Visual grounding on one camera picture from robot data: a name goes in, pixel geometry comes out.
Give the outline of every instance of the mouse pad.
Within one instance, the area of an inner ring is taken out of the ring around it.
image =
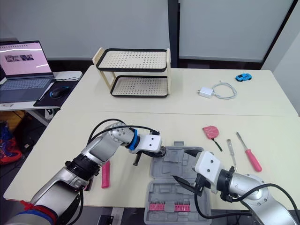
[[[55,82],[51,88],[38,100],[35,102],[33,106],[62,106],[62,104],[65,102],[67,97],[70,95],[74,87],[77,85],[78,81],[58,81]],[[50,92],[54,89],[60,88],[60,87],[69,87],[69,92],[60,97],[60,98],[52,98],[50,97]]]

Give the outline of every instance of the laptop screen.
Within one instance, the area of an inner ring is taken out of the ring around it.
[[[0,64],[8,78],[51,73],[39,42],[0,45]]]

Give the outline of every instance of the white charging cable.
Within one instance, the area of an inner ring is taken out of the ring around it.
[[[229,97],[222,97],[222,96],[218,95],[215,92],[214,89],[217,86],[221,86],[221,85],[229,87],[232,90],[233,95],[229,96]],[[214,86],[212,86],[211,89],[210,88],[206,88],[206,87],[202,87],[200,90],[198,90],[198,94],[201,95],[201,96],[203,96],[203,97],[206,97],[206,98],[211,98],[212,95],[215,95],[217,98],[224,99],[224,100],[233,99],[233,98],[235,98],[238,95],[236,89],[232,85],[230,85],[229,83],[226,83],[226,82],[222,82],[222,81],[220,81],[220,83],[215,84]]]

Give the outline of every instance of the desk leg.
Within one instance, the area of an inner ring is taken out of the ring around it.
[[[46,118],[42,115],[40,115],[38,112],[34,111],[34,110],[26,110],[26,112],[28,112],[31,116],[33,116],[34,118],[36,118],[38,121],[40,121],[42,124],[44,124],[46,127],[49,124],[49,121],[46,120]]]

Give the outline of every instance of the laptop keyboard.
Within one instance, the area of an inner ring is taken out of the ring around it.
[[[0,90],[27,90],[35,88],[44,88],[48,84],[48,81],[49,78],[6,81],[0,87]]]

